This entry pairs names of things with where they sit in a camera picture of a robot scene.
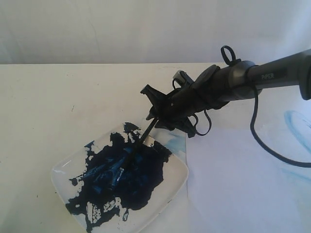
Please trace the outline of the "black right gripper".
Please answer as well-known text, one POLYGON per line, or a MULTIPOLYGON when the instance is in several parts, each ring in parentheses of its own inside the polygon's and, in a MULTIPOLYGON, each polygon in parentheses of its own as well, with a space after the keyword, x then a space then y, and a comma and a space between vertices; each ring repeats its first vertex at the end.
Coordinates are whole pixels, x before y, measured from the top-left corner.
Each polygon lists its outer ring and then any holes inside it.
POLYGON ((230 72, 231 67, 212 65, 190 86, 177 88, 169 94, 147 84, 140 92, 152 104, 146 120, 159 119, 155 128, 169 131, 178 129, 186 133, 188 138, 194 137, 196 128, 188 117, 203 110, 221 109, 230 102, 227 96, 230 94, 230 72))

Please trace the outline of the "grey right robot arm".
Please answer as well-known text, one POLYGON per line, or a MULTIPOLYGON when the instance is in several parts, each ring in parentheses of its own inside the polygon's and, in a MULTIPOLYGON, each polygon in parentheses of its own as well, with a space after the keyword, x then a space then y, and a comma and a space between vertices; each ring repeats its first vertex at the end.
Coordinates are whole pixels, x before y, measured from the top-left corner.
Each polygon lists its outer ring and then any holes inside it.
POLYGON ((175 75, 179 88, 164 94, 150 85, 141 93, 150 100, 152 107, 147 120, 175 122, 202 110, 220 109, 230 101, 254 98, 253 88, 297 85, 302 99, 311 98, 311 51, 305 50, 278 60, 255 65, 251 61, 227 61, 221 68, 211 65, 196 80, 185 72, 175 75))

